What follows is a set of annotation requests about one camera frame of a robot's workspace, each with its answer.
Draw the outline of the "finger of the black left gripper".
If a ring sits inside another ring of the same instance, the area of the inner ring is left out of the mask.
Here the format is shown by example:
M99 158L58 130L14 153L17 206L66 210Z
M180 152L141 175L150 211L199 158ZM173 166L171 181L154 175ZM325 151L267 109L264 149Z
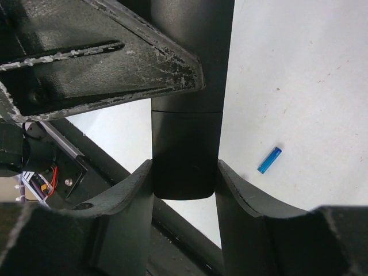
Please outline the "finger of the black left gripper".
M194 55L118 1L2 1L1 116L57 120L178 90Z

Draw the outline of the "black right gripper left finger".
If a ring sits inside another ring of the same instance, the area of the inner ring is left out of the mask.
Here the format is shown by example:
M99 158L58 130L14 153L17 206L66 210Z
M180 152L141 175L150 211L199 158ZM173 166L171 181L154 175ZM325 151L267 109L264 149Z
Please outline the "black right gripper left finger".
M71 210L1 204L2 275L144 275L152 162Z

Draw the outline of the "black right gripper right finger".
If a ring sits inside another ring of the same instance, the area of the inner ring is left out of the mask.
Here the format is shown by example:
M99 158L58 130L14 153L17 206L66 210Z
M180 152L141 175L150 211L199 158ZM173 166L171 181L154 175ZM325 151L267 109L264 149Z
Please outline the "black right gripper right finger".
M216 206L226 275L366 275L367 207L286 204L219 161Z

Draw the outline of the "blue battery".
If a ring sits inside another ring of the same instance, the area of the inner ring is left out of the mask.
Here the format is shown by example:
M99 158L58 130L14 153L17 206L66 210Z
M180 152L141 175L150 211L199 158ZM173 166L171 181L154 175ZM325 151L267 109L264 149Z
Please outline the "blue battery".
M279 147L275 147L264 159L264 161L259 165L257 170L264 174L270 166L274 163L274 161L279 157L279 155L282 153L282 150Z

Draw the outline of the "black remote control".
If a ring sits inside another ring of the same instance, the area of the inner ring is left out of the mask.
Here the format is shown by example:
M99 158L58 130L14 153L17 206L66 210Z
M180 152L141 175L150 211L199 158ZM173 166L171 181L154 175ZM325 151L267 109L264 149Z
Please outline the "black remote control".
M199 71L152 99L156 197L197 200L215 190L234 1L152 1L153 24L194 55Z

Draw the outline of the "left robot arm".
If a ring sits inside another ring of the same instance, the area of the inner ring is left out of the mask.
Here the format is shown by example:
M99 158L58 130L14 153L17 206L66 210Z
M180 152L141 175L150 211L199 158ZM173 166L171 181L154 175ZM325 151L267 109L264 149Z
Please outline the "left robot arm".
M22 123L198 91L196 56L118 1L1 2L1 175L30 161Z

